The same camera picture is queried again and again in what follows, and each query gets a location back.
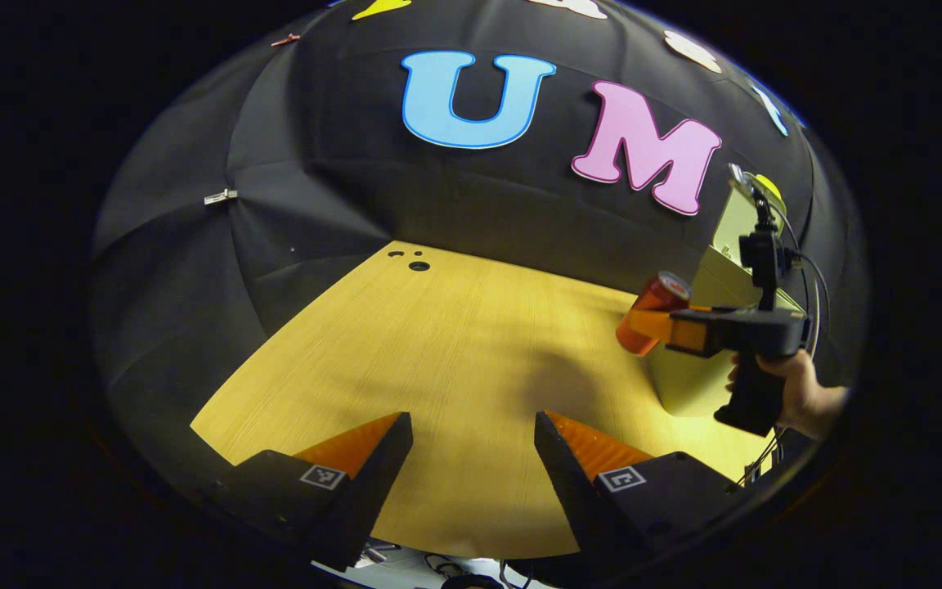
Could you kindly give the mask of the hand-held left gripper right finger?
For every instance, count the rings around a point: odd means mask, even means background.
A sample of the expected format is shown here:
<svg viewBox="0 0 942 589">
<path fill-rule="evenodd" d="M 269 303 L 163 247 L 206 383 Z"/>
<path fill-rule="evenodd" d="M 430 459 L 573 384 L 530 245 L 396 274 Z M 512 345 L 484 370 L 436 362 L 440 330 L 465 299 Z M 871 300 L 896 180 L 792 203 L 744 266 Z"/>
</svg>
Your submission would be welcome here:
<svg viewBox="0 0 942 589">
<path fill-rule="evenodd" d="M 687 452 L 652 456 L 556 411 L 536 414 L 534 445 L 591 573 L 673 555 L 744 493 Z"/>
</svg>

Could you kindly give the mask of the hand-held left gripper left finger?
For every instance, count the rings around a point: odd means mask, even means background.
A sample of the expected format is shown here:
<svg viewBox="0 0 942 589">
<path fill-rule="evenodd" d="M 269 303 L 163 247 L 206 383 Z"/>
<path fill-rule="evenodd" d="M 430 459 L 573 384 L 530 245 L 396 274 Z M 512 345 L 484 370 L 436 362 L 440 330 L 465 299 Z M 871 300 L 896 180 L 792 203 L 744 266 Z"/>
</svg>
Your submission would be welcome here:
<svg viewBox="0 0 942 589">
<path fill-rule="evenodd" d="M 295 454 L 264 450 L 209 485 L 209 500 L 269 551 L 336 570 L 355 565 L 414 444 L 408 411 Z"/>
</svg>

